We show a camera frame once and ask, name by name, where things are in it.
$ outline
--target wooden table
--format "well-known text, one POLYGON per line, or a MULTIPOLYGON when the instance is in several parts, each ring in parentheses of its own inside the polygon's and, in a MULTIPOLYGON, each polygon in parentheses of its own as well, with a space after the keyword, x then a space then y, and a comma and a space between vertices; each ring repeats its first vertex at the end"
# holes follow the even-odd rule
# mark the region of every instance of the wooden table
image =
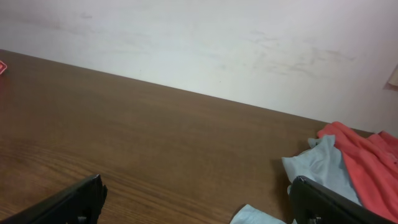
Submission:
POLYGON ((90 175, 99 223, 228 223, 245 203, 292 221, 280 158, 325 124, 0 51, 0 219, 90 175))

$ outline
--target white cloth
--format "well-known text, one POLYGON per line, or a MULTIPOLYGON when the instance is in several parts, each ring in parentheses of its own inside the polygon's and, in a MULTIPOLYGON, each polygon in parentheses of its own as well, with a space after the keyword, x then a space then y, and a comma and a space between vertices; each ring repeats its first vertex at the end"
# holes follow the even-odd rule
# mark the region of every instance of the white cloth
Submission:
POLYGON ((335 145, 335 136, 308 139, 312 149, 299 156, 282 158, 290 182, 304 175, 330 190, 361 205, 344 164, 343 156, 335 145))
POLYGON ((250 205, 245 205, 230 224, 286 224, 250 205))

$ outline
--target beige object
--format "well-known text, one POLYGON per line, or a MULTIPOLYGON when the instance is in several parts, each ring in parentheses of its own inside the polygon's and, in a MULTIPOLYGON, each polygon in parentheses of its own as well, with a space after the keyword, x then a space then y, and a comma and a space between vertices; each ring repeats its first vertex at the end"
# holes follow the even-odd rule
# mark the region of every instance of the beige object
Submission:
POLYGON ((390 81, 388 81, 391 85, 398 86, 398 67, 395 69, 394 73, 391 76, 390 81))

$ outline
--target red towel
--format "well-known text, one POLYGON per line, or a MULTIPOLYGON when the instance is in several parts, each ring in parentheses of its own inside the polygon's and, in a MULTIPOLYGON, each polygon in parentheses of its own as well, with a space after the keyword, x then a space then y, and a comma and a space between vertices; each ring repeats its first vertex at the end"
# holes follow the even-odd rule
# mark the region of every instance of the red towel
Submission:
POLYGON ((398 139, 388 133, 367 139, 347 126, 328 124, 318 136, 334 134, 347 171, 362 204, 370 211, 398 223, 398 139))

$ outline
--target folded cloth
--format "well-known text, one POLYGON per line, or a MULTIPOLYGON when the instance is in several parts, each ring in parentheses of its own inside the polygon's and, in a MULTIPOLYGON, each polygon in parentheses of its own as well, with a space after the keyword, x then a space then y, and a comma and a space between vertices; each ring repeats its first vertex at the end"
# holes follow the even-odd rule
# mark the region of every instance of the folded cloth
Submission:
POLYGON ((312 149, 301 153, 299 156, 282 158, 290 182, 293 182, 297 176, 304 175, 361 205, 346 170, 341 152, 334 147, 335 136, 324 135, 321 139, 310 138, 308 143, 312 149))
POLYGON ((286 224, 250 205, 245 205, 230 224, 286 224))
POLYGON ((339 122, 328 124, 318 132, 320 138, 330 134, 336 136, 335 146, 343 153, 362 204, 398 223, 398 140, 386 133, 365 139, 339 122))

